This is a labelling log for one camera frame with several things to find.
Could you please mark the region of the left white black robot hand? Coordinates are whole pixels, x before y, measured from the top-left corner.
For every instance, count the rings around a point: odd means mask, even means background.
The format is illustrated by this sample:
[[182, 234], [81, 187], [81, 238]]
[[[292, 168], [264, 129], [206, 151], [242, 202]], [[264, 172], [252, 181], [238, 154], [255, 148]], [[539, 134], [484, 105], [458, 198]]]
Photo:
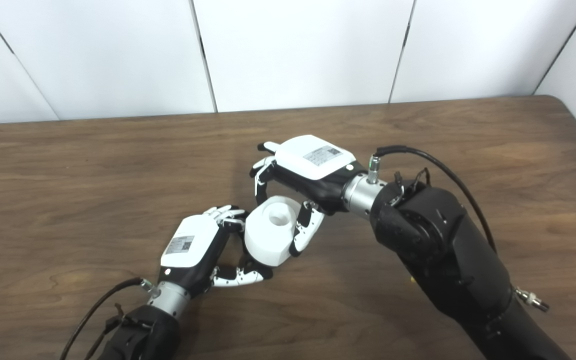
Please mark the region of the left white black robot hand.
[[244, 245], [237, 266], [219, 265], [231, 237], [245, 237], [249, 212], [236, 205], [213, 206], [181, 221], [160, 257], [158, 283], [170, 283], [191, 298], [214, 287], [241, 287], [271, 280], [274, 270], [254, 260]]

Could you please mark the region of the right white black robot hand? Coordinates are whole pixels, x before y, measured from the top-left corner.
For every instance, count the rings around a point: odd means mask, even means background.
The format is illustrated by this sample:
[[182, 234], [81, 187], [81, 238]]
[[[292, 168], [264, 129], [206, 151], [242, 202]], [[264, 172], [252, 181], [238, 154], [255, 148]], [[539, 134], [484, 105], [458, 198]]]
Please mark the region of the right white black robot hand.
[[347, 213], [343, 199], [348, 184], [366, 169], [350, 151], [320, 137], [307, 134], [283, 143], [265, 141], [258, 151], [270, 153], [256, 162], [249, 176], [254, 179], [254, 198], [258, 205], [268, 200], [269, 182], [278, 182], [306, 199], [298, 207], [293, 238], [288, 246], [298, 257], [313, 239], [324, 217]]

